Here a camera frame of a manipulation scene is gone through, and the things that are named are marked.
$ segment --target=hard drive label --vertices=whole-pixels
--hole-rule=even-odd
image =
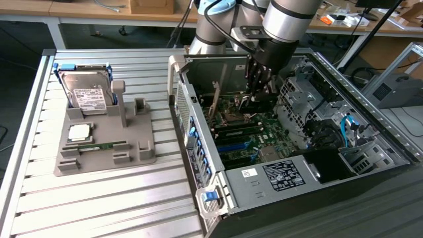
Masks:
[[[271,181],[274,190],[278,192],[306,184],[293,160],[265,165],[263,169]]]
[[[74,93],[82,111],[106,110],[102,88],[74,89]]]

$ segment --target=workbench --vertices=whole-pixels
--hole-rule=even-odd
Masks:
[[[357,8],[353,3],[345,0],[327,0],[330,3],[346,6],[350,4],[351,12],[357,12]],[[103,0],[106,4],[126,4],[129,0]],[[0,0],[0,20],[6,21],[28,21],[43,22],[48,25],[52,39],[58,49],[66,49],[66,41],[62,35],[60,24],[88,24],[88,25],[126,25],[126,26],[157,26],[157,27],[175,27],[183,17],[183,13],[189,4],[189,0],[175,1],[175,14],[131,14],[129,8],[123,8],[122,12],[111,11],[98,6],[92,0],[74,0],[72,3],[54,2],[52,0]],[[195,28],[198,21],[198,11],[194,7],[187,19],[185,27]],[[342,67],[353,54],[362,45],[371,29],[377,25],[377,22],[370,22],[369,26],[358,27],[355,35],[358,39],[351,46],[345,59],[338,67]],[[318,34],[335,34],[350,35],[354,27],[327,25],[318,17],[314,18],[309,30],[309,33]],[[386,22],[379,29],[377,36],[383,37],[415,37],[423,38],[423,32],[405,31],[397,27],[393,23]]]
[[[2,238],[203,237],[167,101],[169,57],[175,54],[183,50],[59,50],[43,55],[3,179]],[[67,98],[52,65],[107,62],[115,80],[126,81],[125,101],[145,97],[151,106],[158,161],[56,177]]]

